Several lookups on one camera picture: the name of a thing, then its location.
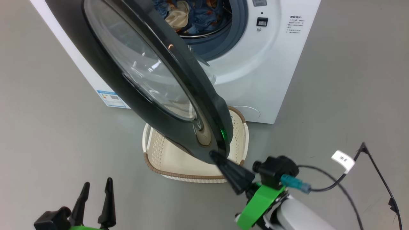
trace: green bracket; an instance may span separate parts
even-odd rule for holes
[[[284,190],[285,186],[280,190],[275,190],[266,185],[261,185],[244,208],[237,225],[242,230],[249,230]]]
[[[101,230],[98,228],[90,228],[87,226],[74,226],[74,227],[70,227],[70,230]]]

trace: white washing machine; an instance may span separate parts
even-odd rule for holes
[[[151,4],[135,1],[141,8]],[[55,0],[31,2],[101,99],[108,106],[129,108],[84,58],[80,44],[68,35],[70,29],[61,26],[65,20],[75,21],[78,13],[61,16],[70,5],[59,6]],[[182,35],[181,40],[211,66],[217,76],[214,88],[228,105],[247,121],[273,124],[320,2],[230,0],[231,20],[222,28],[200,37]]]

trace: beige cloth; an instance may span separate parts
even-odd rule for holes
[[[169,15],[165,18],[165,21],[173,29],[181,29],[187,25],[189,20],[189,5],[185,1],[176,2],[178,8],[169,11]]]

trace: black cable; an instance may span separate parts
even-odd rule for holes
[[[331,178],[331,180],[333,180],[333,181],[335,182],[333,187],[335,187],[335,186],[338,185],[339,188],[342,190],[342,192],[345,194],[345,196],[348,198],[349,202],[350,202],[351,205],[352,205],[352,208],[354,209],[355,214],[357,215],[357,220],[358,220],[359,228],[360,228],[360,230],[364,230],[364,227],[363,227],[362,221],[361,221],[361,217],[359,216],[358,209],[357,209],[357,207],[355,206],[354,201],[352,200],[351,196],[348,194],[348,192],[346,191],[346,189],[339,183],[339,182],[343,179],[342,176],[337,180],[337,179],[335,179],[333,176],[331,176],[329,173],[327,173],[326,171],[324,171],[324,170],[322,170],[322,169],[320,169],[320,168],[317,168],[317,167],[315,167],[315,166],[299,165],[298,167],[300,167],[300,168],[315,169],[315,170],[317,170],[317,171],[319,171],[319,172],[325,174],[327,177]]]
[[[368,155],[368,157],[371,160],[373,166],[375,167],[376,171],[378,172],[379,177],[381,178],[382,182],[384,183],[385,188],[388,190],[388,193],[389,193],[389,195],[390,195],[390,197],[392,199],[392,202],[393,202],[393,205],[394,205],[394,208],[395,208],[396,215],[398,216],[399,229],[402,230],[402,220],[401,220],[401,217],[400,217],[398,204],[396,203],[395,198],[393,197],[393,194],[392,194],[391,190],[389,189],[389,186],[386,184],[385,179],[383,178],[381,172],[379,171],[378,167],[376,166],[375,161],[373,160],[373,158],[372,158],[371,154],[369,153],[369,150],[366,147],[364,142],[361,144],[361,147],[359,148],[357,154],[355,155],[354,161],[356,161],[358,159],[358,156],[362,152],[366,153]],[[354,211],[355,211],[355,213],[357,215],[357,219],[358,219],[358,223],[360,225],[360,228],[361,228],[361,230],[363,229],[361,218],[359,217],[359,214],[358,214],[358,210],[356,209],[355,205],[353,204],[352,199],[350,199],[350,196],[348,195],[346,190],[343,189],[343,187],[339,184],[341,182],[341,180],[343,180],[345,178],[346,174],[342,174],[342,176],[338,180],[335,180],[335,178],[333,178],[330,174],[328,174],[327,172],[325,172],[324,170],[322,170],[320,168],[317,168],[317,167],[314,167],[314,166],[309,166],[309,165],[299,165],[298,167],[304,167],[304,168],[310,168],[310,169],[318,170],[318,171],[322,172],[323,174],[327,175],[328,177],[330,177],[333,181],[335,181],[329,187],[326,187],[326,188],[323,188],[323,189],[311,189],[311,191],[312,192],[325,192],[325,191],[328,191],[328,190],[334,188],[335,186],[339,185],[339,187],[343,190],[344,194],[348,197],[348,200],[350,200],[350,202],[352,204],[352,207],[354,208]]]

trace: transparent glass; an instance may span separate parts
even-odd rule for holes
[[[102,0],[85,0],[84,10],[94,33],[131,82],[164,110],[184,120],[197,114],[176,78],[139,34]],[[212,84],[210,66],[198,61]]]

